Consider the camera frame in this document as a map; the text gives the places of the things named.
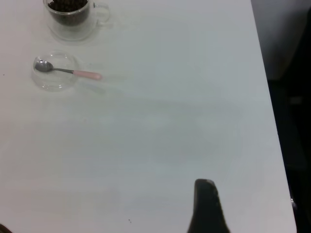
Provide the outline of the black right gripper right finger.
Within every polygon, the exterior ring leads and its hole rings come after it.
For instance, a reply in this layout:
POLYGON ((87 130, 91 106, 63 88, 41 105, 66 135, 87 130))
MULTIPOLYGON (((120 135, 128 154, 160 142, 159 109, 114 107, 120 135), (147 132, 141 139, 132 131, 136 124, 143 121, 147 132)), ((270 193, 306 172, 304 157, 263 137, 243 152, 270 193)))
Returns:
POLYGON ((218 190, 212 180, 197 179, 195 181, 193 214, 188 232, 230 232, 225 221, 218 190))

